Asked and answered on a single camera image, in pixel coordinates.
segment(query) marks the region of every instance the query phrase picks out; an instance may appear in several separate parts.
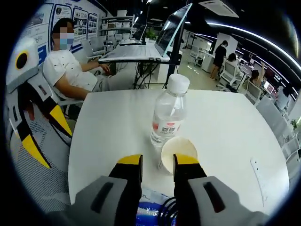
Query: plastic water bottle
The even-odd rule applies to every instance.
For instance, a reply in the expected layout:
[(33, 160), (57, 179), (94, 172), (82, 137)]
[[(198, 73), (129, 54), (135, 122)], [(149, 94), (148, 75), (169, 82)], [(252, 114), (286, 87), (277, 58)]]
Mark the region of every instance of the plastic water bottle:
[(190, 81), (181, 74), (169, 77), (167, 90), (156, 100), (150, 139), (161, 147), (175, 136), (186, 117), (186, 98)]

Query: paper cup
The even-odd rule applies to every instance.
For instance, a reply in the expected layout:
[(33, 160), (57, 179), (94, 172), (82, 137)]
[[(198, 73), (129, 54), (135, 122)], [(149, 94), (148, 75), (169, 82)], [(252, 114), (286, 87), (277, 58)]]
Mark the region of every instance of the paper cup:
[(198, 159), (198, 152), (190, 140), (183, 137), (174, 137), (162, 147), (159, 169), (165, 169), (170, 175), (174, 173), (174, 154), (180, 153)]

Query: white table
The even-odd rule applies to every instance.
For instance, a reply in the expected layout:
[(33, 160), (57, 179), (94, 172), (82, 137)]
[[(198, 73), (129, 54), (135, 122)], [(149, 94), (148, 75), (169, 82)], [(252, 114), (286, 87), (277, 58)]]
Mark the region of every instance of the white table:
[[(69, 157), (71, 203), (78, 191), (101, 175), (109, 175), (127, 155), (143, 154), (143, 186), (173, 196), (173, 177), (158, 170), (151, 145), (154, 102), (162, 90), (124, 90), (87, 96), (73, 134)], [(270, 214), (289, 189), (280, 146), (256, 108), (242, 94), (189, 90), (188, 115), (178, 135), (198, 151), (208, 176), (216, 176), (251, 211)], [(254, 158), (269, 196), (262, 204), (260, 187), (250, 163)]]

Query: floor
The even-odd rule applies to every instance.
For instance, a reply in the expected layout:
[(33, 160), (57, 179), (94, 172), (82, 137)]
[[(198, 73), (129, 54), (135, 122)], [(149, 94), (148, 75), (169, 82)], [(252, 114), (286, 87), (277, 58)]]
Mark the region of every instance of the floor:
[[(189, 89), (217, 90), (217, 81), (210, 79), (210, 74), (190, 62), (190, 50), (184, 50), (181, 64), (178, 67), (179, 74), (190, 80)], [(150, 89), (161, 89), (163, 84), (151, 84)]]

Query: shelf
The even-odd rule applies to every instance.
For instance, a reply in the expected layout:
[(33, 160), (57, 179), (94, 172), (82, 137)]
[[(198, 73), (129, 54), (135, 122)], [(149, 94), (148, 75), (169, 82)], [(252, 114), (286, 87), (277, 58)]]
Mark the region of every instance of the shelf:
[(118, 19), (133, 19), (133, 16), (114, 16), (114, 17), (102, 18), (102, 20), (118, 20)]
[(131, 30), (132, 28), (131, 27), (121, 27), (121, 28), (108, 28), (108, 29), (101, 29), (99, 30), (100, 32), (104, 32), (104, 31), (116, 31), (116, 30)]

